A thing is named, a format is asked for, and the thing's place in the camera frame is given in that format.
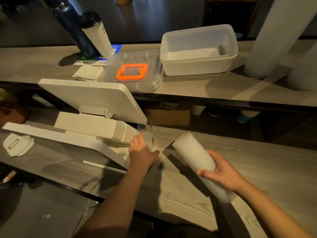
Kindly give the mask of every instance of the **forearm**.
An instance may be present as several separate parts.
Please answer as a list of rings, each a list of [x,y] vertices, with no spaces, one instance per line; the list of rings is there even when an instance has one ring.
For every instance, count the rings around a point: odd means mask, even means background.
[[[277,204],[252,184],[248,183],[237,193],[251,207],[268,237],[312,238]]]
[[[109,197],[83,225],[78,234],[94,232],[97,235],[101,232],[96,233],[96,230],[103,230],[105,232],[102,233],[106,233],[107,237],[125,237],[145,175],[146,172],[129,170]]]

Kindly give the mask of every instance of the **white cup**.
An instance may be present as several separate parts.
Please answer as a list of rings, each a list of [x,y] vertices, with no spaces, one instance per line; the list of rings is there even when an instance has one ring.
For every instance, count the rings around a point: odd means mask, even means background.
[[[98,52],[103,57],[109,57],[113,54],[113,49],[102,24],[101,17],[96,12],[84,12],[81,16],[81,30],[90,39]]]

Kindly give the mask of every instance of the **white plastic tub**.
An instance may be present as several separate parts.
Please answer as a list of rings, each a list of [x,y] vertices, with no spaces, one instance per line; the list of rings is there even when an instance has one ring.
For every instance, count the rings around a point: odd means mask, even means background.
[[[238,54],[238,44],[228,24],[198,27],[163,35],[161,63],[166,75],[222,73]]]

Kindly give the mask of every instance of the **hand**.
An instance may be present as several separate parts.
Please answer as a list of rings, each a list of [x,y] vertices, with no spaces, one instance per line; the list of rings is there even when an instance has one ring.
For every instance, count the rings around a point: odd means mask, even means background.
[[[155,158],[159,155],[159,151],[150,152],[144,141],[143,133],[134,136],[129,147],[130,168],[133,170],[148,171],[153,164]]]
[[[214,172],[200,169],[197,171],[199,176],[214,180],[224,188],[236,193],[250,184],[221,154],[208,149],[206,151],[216,161],[218,168]]]

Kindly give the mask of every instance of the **stack of napkins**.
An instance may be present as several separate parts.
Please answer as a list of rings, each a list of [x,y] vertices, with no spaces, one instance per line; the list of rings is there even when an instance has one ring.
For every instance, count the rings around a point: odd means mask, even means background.
[[[97,81],[102,76],[104,68],[100,66],[91,66],[84,64],[73,75],[78,81]]]

